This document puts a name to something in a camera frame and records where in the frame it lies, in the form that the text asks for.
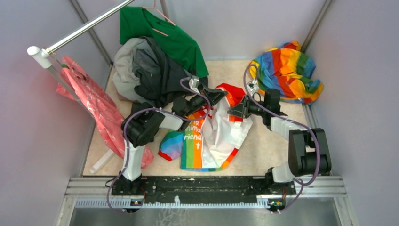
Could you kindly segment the red white cartoon jacket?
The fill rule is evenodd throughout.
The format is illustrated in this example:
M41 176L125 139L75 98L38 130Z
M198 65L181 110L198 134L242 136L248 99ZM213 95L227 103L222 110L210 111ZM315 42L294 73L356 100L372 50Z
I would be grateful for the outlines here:
M170 130L159 147L159 156L172 161L180 159L180 168L188 171L214 172L225 169L234 159L247 137L253 121L229 115L227 111L244 97L242 88L222 83L218 89L227 95L219 101L208 116L199 110L190 115L194 121L182 131Z

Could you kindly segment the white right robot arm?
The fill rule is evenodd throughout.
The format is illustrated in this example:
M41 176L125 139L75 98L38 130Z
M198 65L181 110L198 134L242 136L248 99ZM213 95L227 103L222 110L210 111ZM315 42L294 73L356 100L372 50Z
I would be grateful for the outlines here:
M242 119L251 115L260 116L270 131L288 141L288 161L268 170L265 181L267 192L277 194L284 183L296 177L330 173L332 162L325 131L321 128L310 129L289 119L280 110L279 90L267 90L262 101L245 95L240 103L228 110L228 114Z

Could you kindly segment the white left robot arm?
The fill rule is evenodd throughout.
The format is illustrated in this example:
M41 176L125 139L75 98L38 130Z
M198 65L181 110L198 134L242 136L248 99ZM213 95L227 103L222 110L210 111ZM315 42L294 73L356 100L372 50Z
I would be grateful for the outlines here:
M227 91L200 86L191 99L177 97L170 112L141 103L121 125L125 139L124 165L118 177L123 178L122 188L130 195L141 189L141 161L145 146L154 141L160 128L183 131L192 121L210 114L213 107L227 96Z

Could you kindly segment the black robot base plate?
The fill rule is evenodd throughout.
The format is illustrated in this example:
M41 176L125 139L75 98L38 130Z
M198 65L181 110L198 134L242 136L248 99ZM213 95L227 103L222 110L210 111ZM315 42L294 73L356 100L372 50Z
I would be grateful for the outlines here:
M259 195L295 195L296 189L293 182L271 184L267 176L141 176L132 183L118 178L111 194L143 196L148 204L240 204Z

